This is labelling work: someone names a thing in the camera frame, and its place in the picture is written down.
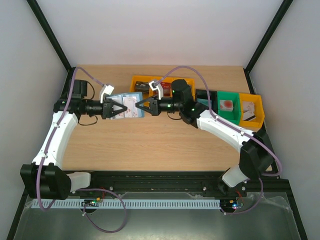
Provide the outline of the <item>white pink credit card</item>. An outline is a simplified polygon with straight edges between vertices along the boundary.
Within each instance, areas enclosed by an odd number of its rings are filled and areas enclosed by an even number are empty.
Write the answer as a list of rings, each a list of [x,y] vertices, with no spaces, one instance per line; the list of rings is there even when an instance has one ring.
[[[136,108],[137,97],[136,96],[124,96],[123,105],[127,107],[127,110],[124,112],[125,118],[138,118],[139,111]]]
[[[248,110],[243,113],[243,117],[242,117],[243,121],[249,122],[249,121],[253,121],[255,119],[256,119],[256,115],[253,111]]]

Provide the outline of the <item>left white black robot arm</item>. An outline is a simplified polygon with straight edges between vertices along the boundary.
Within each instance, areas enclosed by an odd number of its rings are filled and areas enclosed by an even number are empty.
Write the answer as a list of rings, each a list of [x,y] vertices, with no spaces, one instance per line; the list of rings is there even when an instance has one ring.
[[[99,99],[87,98],[88,82],[75,80],[69,84],[53,107],[50,129],[38,154],[30,164],[24,164],[20,176],[32,199],[65,200],[70,193],[87,188],[91,182],[88,172],[65,173],[61,167],[73,130],[82,115],[110,119],[127,107],[111,99],[114,86],[104,84]]]

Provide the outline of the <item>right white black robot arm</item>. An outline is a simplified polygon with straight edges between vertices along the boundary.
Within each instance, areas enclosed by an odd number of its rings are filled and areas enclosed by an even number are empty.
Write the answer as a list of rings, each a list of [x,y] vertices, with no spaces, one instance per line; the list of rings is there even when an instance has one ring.
[[[239,152],[239,163],[228,168],[217,180],[217,190],[229,196],[236,186],[247,180],[259,179],[273,163],[274,153],[268,147],[265,131],[240,127],[217,115],[209,106],[194,100],[190,85],[184,79],[174,80],[171,84],[172,96],[164,97],[161,85],[149,83],[157,95],[139,101],[135,106],[152,116],[161,112],[178,112],[182,121],[193,127],[207,131],[222,139]]]

